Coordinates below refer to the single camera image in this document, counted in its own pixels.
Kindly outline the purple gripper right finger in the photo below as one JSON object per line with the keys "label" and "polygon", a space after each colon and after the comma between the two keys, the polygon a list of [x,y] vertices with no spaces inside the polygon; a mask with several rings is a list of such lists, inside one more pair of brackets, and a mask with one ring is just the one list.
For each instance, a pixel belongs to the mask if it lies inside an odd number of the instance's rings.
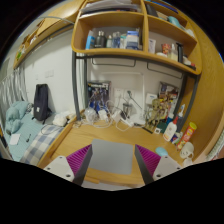
{"label": "purple gripper right finger", "polygon": [[144,183],[146,185],[152,183],[154,181],[153,174],[161,157],[140,145],[135,145],[135,157]]}

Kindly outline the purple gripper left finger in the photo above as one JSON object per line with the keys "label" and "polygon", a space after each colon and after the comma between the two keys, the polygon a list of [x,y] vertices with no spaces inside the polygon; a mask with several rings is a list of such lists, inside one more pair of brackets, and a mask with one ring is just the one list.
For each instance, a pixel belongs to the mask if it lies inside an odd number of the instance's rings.
{"label": "purple gripper left finger", "polygon": [[79,186],[82,185],[92,155],[92,145],[87,145],[66,157],[67,162],[73,171],[73,182],[75,184]]}

